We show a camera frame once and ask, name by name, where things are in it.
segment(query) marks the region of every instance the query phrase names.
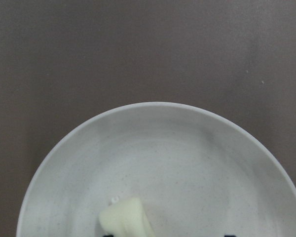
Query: plate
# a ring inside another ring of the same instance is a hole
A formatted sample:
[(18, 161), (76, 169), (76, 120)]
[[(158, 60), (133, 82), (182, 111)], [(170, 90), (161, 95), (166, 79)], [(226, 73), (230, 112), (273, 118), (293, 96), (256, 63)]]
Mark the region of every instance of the plate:
[(99, 212), (131, 196), (157, 237), (296, 237), (296, 189), (274, 156), (218, 115), (165, 102), (65, 136), (28, 187), (17, 237), (101, 237)]

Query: speckled plate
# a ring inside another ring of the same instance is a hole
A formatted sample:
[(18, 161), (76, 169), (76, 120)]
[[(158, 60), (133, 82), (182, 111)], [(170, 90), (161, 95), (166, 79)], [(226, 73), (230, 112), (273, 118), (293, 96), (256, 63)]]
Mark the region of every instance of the speckled plate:
[(296, 189), (260, 142), (211, 112), (159, 102), (65, 136), (31, 181), (17, 237), (101, 237), (99, 212), (130, 196), (157, 237), (296, 237)]

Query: dark tabletop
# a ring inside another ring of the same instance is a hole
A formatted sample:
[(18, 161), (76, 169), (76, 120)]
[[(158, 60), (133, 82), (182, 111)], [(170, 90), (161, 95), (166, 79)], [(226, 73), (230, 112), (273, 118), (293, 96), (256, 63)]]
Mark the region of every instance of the dark tabletop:
[(0, 0), (0, 237), (64, 135), (143, 101), (233, 121), (296, 185), (296, 1)]

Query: food piece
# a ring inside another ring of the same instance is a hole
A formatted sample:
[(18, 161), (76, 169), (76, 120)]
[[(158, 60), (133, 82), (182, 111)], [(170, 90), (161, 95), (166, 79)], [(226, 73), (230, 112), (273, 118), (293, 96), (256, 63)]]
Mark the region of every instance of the food piece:
[(100, 224), (106, 236), (155, 237), (138, 197), (121, 200), (102, 211)]

